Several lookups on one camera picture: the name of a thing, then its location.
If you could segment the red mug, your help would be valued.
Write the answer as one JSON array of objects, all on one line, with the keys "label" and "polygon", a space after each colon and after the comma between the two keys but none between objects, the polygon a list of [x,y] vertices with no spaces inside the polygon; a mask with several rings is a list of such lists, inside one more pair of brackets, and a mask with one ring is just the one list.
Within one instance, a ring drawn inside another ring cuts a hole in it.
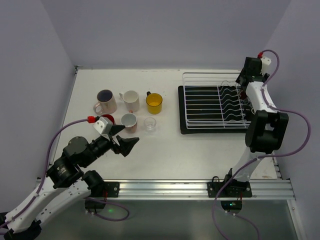
[{"label": "red mug", "polygon": [[114,119],[114,117],[112,115],[103,114],[102,117],[109,119],[112,122],[113,125],[115,124],[115,119]]}]

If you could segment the salmon pink mug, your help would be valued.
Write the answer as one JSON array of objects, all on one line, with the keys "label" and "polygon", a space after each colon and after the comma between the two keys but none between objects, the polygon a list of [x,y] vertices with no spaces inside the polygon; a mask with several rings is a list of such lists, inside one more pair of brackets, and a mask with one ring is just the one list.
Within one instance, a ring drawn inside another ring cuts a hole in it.
[{"label": "salmon pink mug", "polygon": [[137,130],[138,119],[133,113],[129,112],[121,117],[120,123],[125,126],[125,130],[129,134],[134,134]]}]

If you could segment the pale pink mug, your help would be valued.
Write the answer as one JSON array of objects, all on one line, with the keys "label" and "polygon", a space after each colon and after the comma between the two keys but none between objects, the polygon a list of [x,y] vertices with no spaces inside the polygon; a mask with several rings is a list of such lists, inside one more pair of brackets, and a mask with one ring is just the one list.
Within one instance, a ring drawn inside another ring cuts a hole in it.
[{"label": "pale pink mug", "polygon": [[117,108],[117,103],[111,90],[104,89],[97,94],[97,103],[93,106],[93,110],[97,115],[112,114]]}]

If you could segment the white faceted mug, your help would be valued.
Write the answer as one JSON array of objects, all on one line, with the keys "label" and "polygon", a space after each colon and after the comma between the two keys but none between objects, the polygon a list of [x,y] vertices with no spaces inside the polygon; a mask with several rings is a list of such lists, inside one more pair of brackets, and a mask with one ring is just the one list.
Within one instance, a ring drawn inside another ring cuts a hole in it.
[{"label": "white faceted mug", "polygon": [[124,101],[126,109],[130,112],[137,112],[140,109],[139,94],[134,90],[119,93],[120,98]]}]

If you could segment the yellow mug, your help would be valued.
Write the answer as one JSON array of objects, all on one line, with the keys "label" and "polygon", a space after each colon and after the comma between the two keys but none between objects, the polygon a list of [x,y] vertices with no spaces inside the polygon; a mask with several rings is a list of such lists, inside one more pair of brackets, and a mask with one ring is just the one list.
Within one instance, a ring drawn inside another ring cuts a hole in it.
[{"label": "yellow mug", "polygon": [[162,111],[163,98],[160,94],[151,93],[150,91],[148,91],[146,93],[145,101],[147,105],[147,110],[150,114],[156,115]]}]

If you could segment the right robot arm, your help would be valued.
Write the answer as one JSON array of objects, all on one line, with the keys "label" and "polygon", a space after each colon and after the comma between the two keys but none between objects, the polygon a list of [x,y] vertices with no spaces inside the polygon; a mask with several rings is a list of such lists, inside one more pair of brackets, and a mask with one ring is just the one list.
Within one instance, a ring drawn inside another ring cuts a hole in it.
[{"label": "right robot arm", "polygon": [[236,79],[250,101],[254,115],[245,133],[245,151],[224,178],[228,185],[248,183],[260,161],[282,145],[289,116],[276,110],[268,92],[270,75],[266,69],[270,64],[271,59],[267,57],[246,57]]}]

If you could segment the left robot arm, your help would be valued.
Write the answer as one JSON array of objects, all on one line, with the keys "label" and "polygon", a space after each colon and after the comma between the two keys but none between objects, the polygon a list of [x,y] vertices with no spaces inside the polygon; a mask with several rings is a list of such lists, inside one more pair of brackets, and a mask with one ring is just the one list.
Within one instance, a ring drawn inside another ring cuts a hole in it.
[{"label": "left robot arm", "polygon": [[107,136],[100,135],[92,142],[82,136],[72,138],[60,158],[46,171],[39,186],[12,211],[0,215],[1,227],[7,229],[6,240],[34,240],[42,225],[73,202],[89,196],[99,197],[105,191],[105,182],[95,170],[83,172],[109,150],[126,157],[139,137],[117,136],[125,127],[113,125]]}]

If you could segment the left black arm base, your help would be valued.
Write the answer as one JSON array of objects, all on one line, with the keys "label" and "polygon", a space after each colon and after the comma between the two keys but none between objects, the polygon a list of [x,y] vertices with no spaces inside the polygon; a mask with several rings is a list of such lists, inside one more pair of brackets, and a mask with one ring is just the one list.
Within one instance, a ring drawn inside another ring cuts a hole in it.
[{"label": "left black arm base", "polygon": [[[108,198],[117,198],[120,191],[120,183],[117,181],[105,181],[103,185],[99,185],[91,190],[90,198],[96,198],[100,201],[106,201]],[[87,211],[101,212],[105,208],[105,203],[85,200],[84,207]]]}]

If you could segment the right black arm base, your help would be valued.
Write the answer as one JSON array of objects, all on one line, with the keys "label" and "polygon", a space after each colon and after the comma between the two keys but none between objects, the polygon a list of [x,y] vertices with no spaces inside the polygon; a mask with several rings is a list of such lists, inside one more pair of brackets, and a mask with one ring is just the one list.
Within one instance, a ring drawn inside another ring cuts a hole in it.
[{"label": "right black arm base", "polygon": [[[218,191],[230,179],[230,175],[226,175],[223,181],[220,181],[218,176],[214,176],[211,181],[207,182],[207,193],[209,198],[215,198]],[[237,214],[242,210],[243,198],[251,198],[253,196],[250,183],[232,180],[218,196],[222,199],[220,202],[221,207],[230,213]]]}]

